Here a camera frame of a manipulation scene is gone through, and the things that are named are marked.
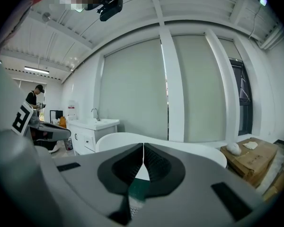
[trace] sink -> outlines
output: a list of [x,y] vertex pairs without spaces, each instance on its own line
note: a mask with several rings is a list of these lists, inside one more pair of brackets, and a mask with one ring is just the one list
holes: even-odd
[[76,125],[82,128],[98,131],[101,129],[109,128],[120,123],[118,119],[100,119],[97,121],[96,119],[87,119],[87,120],[71,120],[68,122],[69,124]]

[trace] ceiling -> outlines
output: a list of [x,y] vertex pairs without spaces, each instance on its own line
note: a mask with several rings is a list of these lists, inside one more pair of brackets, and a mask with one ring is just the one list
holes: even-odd
[[[237,29],[247,35],[253,30],[258,0],[123,0],[123,10],[107,22],[96,10],[65,10],[62,4],[42,0],[34,5],[18,33],[4,47],[1,58],[7,69],[24,71],[28,61],[47,75],[64,80],[94,51],[134,29],[164,25],[167,21],[208,21]],[[42,15],[51,14],[45,23]],[[252,37],[261,43],[273,32],[279,20],[268,5],[259,11]]]

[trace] silver faucet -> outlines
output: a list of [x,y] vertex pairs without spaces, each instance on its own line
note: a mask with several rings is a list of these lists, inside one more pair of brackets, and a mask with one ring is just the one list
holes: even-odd
[[98,109],[96,109],[96,111],[97,111],[97,117],[96,117],[96,120],[97,120],[97,121],[100,121],[99,113],[98,113]]

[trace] power cord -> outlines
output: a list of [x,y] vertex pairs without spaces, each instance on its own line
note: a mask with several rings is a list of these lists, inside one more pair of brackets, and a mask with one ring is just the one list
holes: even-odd
[[258,11],[256,12],[256,14],[255,14],[255,17],[254,17],[254,29],[252,30],[252,32],[251,32],[251,34],[249,35],[248,39],[250,39],[251,35],[255,32],[255,29],[256,29],[256,23],[255,23],[255,21],[256,21],[256,16],[257,16],[257,14],[259,13],[259,11],[261,10],[261,7],[262,7],[262,5],[260,5],[259,10],[258,10]]

